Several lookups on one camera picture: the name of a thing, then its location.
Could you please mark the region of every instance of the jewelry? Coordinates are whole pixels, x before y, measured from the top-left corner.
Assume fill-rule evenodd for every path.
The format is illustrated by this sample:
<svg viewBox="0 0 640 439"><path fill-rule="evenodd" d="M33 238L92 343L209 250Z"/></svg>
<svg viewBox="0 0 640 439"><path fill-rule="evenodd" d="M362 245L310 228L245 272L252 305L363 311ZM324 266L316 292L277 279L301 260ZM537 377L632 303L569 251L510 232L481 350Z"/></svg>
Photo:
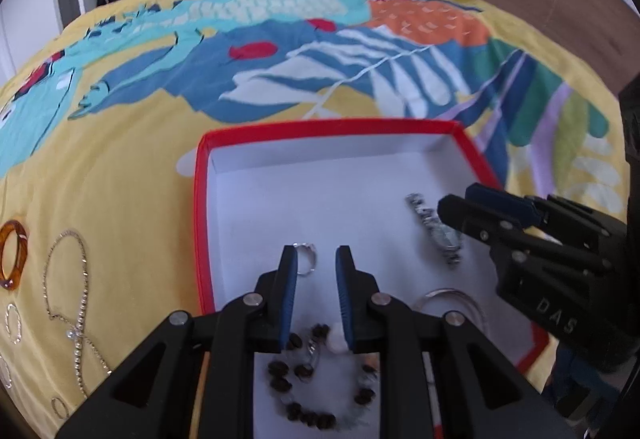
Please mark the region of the jewelry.
<svg viewBox="0 0 640 439"><path fill-rule="evenodd" d="M306 343L306 361L296 365L293 369L293 373L300 381L305 383L309 383L311 381L311 378L318 367L318 361L320 361L320 345L326 342L328 334L328 325L316 324L313 329L311 329L311 336Z"/></svg>
<svg viewBox="0 0 640 439"><path fill-rule="evenodd" d="M409 194L406 200L420 217L420 221L427 228L431 240L439 249L449 267L457 265L460 262L462 234L456 229L445 225L436 214L436 210L427 207L421 194Z"/></svg>
<svg viewBox="0 0 640 439"><path fill-rule="evenodd" d="M308 362L303 365L298 365L294 369L294 374L302 381L308 383L308 381L300 376L300 372L297 371L300 370L300 367L304 367L310 371L310 374L308 374L306 378L311 377L315 369L310 367L313 362L312 358L316 358L316 365L318 361L315 347L319 350L319 344L326 340L328 333L329 327L326 325L317 324L313 327L306 351ZM289 338L289 343L297 342L297 340L300 340L300 337L298 335L292 335ZM270 387L273 389L276 398L282 403L287 419L289 421L300 421L308 427L317 427L319 430L353 429L361 423L362 416L368 411L370 403L376 396L376 391L374 390L378 383L378 361L376 355L364 355L362 371L357 379L358 392L353 397L351 406L347 412L339 418L332 413L314 412L303 408L300 403L296 402L292 394L292 384L286 380L286 376L289 374L289 366L284 361L279 359L271 361L268 365L268 372L271 376Z"/></svg>
<svg viewBox="0 0 640 439"><path fill-rule="evenodd" d="M334 354L346 354L349 352L349 344L344 338L344 328L341 321L331 326L325 343L326 348Z"/></svg>
<svg viewBox="0 0 640 439"><path fill-rule="evenodd" d="M451 295L457 296L464 302L466 302L469 306L471 306L478 316L478 320L482 325L482 333L485 336L489 336L489 318L487 318L484 309L475 301L470 295L466 294L464 291L460 291L460 289L455 289L453 287L444 287L443 289L434 289L426 294L423 294L418 300L414 303L413 309L414 311L422 311L422 308L432 298L442 295Z"/></svg>
<svg viewBox="0 0 640 439"><path fill-rule="evenodd" d="M60 405L62 405L62 410L65 411L64 415L60 413L58 405L56 403L60 403ZM67 419L69 419L69 409L66 407L65 402L62 401L58 396L51 398L51 407L53 408L53 413L57 415L59 419L62 419L62 421L66 421Z"/></svg>
<svg viewBox="0 0 640 439"><path fill-rule="evenodd" d="M69 318L60 314L53 313L51 307L49 306L49 296L47 295L47 272L49 271L49 264L51 262L51 255L53 254L53 250L56 249L57 245L60 244L65 237L73 237L76 239L78 244L80 245L80 253L82 256L82 276L84 277L84 289L82 289L82 298L80 299L80 310L78 311L78 318L76 323L72 323ZM75 351L74 351L74 368L76 371L76 382L78 383L78 387L80 387L80 392L84 395L84 398L87 398L87 390L84 385L84 378L82 377L82 351L84 342L87 342L91 347L94 355L100 361L103 369L107 372L107 375L111 374L111 369L107 365L107 362L104 360L100 351L94 345L94 343L84 334L84 320L86 319L86 303L89 299L89 273L87 272L86 266L86 252L84 250L84 242L82 242L82 237L73 229L66 229L58 238L54 241L53 245L49 249L49 255L47 256L47 262L44 265L44 274L42 275L42 292L44 295L44 305L47 310L47 315L49 316L49 320L60 320L69 326L69 330L66 332L66 337L70 340L73 340Z"/></svg>
<svg viewBox="0 0 640 439"><path fill-rule="evenodd" d="M15 235L18 238L17 247L15 249L14 268L11 270L9 278L4 276L2 270L2 252L4 251L4 245L7 237L15 231ZM27 261L27 232L18 221L7 221L0 228L0 287L4 287L7 291L13 291L20 285L20 277L22 276L22 270L24 269L24 263Z"/></svg>
<svg viewBox="0 0 640 439"><path fill-rule="evenodd" d="M17 320L18 334L15 336L15 339L11 337L11 329L9 329L9 313L11 312L12 309L15 311L15 316L18 319ZM6 333L9 335L9 338L11 338L11 341L15 345L20 343L20 339L22 339L22 320L20 319L20 313L18 312L18 308L15 307L14 303L11 303L6 307L6 311L4 312L4 328L6 329Z"/></svg>
<svg viewBox="0 0 640 439"><path fill-rule="evenodd" d="M0 372L0 379L2 380L4 387L9 390L13 385L11 381L11 371L9 370L9 366L6 364L6 360L2 358L2 356L0 356L0 361L2 361L2 365L4 365L4 372L6 373L6 375L2 375L2 372Z"/></svg>
<svg viewBox="0 0 640 439"><path fill-rule="evenodd" d="M295 249L305 249L309 255L309 260L311 261L311 268L307 271L299 271L298 276L311 275L311 273L316 270L316 262L318 262L318 253L316 252L316 247L310 242L294 242L293 247L295 247Z"/></svg>

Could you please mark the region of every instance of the wristwatch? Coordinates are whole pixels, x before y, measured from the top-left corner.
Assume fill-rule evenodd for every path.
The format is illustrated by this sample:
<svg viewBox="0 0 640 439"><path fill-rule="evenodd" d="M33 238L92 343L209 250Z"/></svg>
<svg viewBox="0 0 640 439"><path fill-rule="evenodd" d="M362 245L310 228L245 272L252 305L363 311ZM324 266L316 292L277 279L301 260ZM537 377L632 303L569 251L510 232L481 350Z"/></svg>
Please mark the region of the wristwatch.
<svg viewBox="0 0 640 439"><path fill-rule="evenodd" d="M456 229L445 225L438 217L436 210L429 208L421 194L409 194L406 197L409 206L420 217L420 221L427 228L431 240L440 251L450 267L460 262L460 248L462 234Z"/></svg>

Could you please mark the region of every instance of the silver ring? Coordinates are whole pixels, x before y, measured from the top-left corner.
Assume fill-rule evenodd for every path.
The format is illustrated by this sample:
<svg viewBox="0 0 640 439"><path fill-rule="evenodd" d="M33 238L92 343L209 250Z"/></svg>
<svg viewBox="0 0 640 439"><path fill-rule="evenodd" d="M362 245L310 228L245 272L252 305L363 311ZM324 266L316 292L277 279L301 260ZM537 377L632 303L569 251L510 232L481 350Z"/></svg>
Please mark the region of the silver ring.
<svg viewBox="0 0 640 439"><path fill-rule="evenodd" d="M60 405L62 405L62 408L65 410L64 415L60 414L60 411L58 409L58 405L56 405L56 402L59 402ZM62 419L62 421L66 421L67 419L69 419L69 409L66 407L65 402L62 401L58 396L51 398L51 408L53 408L53 413L57 415L59 419Z"/></svg>
<svg viewBox="0 0 640 439"><path fill-rule="evenodd" d="M295 249L306 249L306 252L309 254L311 268L308 271L298 272L298 276L308 276L311 275L316 270L316 262L318 262L318 253L316 252L316 247L310 242L294 242L293 247Z"/></svg>
<svg viewBox="0 0 640 439"><path fill-rule="evenodd" d="M18 319L18 332L15 336L15 340L11 336L11 329L9 329L9 313L12 309L15 311L15 316ZM9 335L9 338L14 343L14 345L20 343L20 340L22 339L22 320L20 318L20 312L18 311L18 308L15 307L14 303L9 304L6 307L6 311L4 312L4 329L6 329L6 333Z"/></svg>
<svg viewBox="0 0 640 439"><path fill-rule="evenodd" d="M1 375L2 372L0 372L0 379L2 380L2 384L4 385L4 387L9 390L13 386L13 383L11 381L11 371L9 370L9 366L6 364L6 360L2 358L2 356L0 356L0 361L2 361L2 363L4 364L4 370L6 371L6 379L4 379L4 376Z"/></svg>
<svg viewBox="0 0 640 439"><path fill-rule="evenodd" d="M480 323L482 325L482 333L485 336L489 336L489 318L487 318L484 309L480 307L480 304L476 302L470 295L466 294L464 291L460 291L460 289L455 289L453 287L444 287L442 289L434 289L433 291L428 292L427 294L423 294L418 300L414 303L412 307L414 311L422 311L424 305L432 298L442 295L452 295L457 296L464 302L466 302L469 306L471 306L480 319Z"/></svg>

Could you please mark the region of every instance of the bedspread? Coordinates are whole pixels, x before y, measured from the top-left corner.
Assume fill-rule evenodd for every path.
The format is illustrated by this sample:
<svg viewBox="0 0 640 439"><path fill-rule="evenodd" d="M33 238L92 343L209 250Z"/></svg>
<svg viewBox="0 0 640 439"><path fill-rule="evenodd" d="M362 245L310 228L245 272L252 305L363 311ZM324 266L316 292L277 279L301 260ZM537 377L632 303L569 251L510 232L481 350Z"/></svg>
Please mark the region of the bedspread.
<svg viewBox="0 0 640 439"><path fill-rule="evenodd" d="M121 0L69 25L5 85L0 106L0 221L19 220L29 247L19 288L0 290L22 339L0 332L0 355L42 437L62 424L52 398L71 411L83 400L68 327L45 311L49 247L66 228L84 239L84 332L112 367L172 310L198 313L192 177L208 130L457 120L511 193L625 217L616 99L584 61L482 0ZM80 260L65 239L47 273L50 306L71 321ZM104 371L85 349L92 390Z"/></svg>

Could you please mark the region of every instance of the orange pattern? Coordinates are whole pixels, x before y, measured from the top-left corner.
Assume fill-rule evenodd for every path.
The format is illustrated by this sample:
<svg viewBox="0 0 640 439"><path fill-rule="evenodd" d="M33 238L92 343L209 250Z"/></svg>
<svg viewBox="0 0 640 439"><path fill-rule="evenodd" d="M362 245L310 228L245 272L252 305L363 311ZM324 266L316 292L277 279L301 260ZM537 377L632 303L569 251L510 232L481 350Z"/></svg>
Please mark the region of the orange pattern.
<svg viewBox="0 0 640 439"><path fill-rule="evenodd" d="M395 34L418 44L444 44L456 40L463 47L484 45L487 27L471 12L439 0L369 1L371 20L365 26L387 26Z"/></svg>

